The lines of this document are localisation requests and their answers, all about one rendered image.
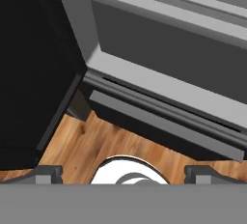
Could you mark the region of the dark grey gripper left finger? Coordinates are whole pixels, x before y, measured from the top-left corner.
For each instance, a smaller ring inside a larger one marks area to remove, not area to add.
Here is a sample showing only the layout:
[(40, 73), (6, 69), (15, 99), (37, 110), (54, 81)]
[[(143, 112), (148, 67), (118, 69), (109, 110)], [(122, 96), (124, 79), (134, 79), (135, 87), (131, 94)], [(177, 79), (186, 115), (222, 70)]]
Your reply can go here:
[(3, 181), (3, 184), (62, 184), (61, 165), (39, 165), (24, 176)]

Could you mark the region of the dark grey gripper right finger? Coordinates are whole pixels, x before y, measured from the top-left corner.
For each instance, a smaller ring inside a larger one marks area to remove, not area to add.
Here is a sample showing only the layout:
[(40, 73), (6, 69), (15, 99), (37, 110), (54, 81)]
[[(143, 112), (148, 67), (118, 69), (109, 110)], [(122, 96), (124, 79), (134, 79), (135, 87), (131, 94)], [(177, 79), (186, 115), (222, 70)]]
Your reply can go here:
[(185, 183), (194, 184), (226, 184), (243, 183), (228, 176), (224, 176), (208, 165), (187, 165), (184, 167)]

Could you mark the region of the dark grey fridge drawer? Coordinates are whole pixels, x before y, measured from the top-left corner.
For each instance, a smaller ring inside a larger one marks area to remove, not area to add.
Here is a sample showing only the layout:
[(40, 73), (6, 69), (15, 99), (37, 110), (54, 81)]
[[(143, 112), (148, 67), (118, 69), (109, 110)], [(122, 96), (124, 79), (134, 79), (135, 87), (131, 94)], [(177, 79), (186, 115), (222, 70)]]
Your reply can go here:
[(247, 160), (247, 134), (87, 71), (82, 86), (96, 115), (198, 161)]

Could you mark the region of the white round object, black rim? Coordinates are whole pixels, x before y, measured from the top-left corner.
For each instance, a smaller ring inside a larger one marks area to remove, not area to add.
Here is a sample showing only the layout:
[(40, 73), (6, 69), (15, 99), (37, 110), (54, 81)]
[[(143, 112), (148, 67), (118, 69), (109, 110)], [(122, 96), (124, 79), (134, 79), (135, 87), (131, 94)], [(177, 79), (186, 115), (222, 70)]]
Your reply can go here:
[(90, 184), (169, 184), (169, 181), (150, 163), (132, 155), (107, 157), (97, 167)]

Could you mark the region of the black cabinet panel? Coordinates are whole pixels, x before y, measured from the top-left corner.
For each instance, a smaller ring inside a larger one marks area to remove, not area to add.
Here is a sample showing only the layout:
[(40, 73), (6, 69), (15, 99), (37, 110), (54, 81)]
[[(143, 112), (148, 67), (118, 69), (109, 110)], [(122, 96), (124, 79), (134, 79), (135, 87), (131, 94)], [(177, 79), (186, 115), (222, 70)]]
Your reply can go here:
[(62, 0), (0, 0), (0, 170), (39, 164), (86, 70)]

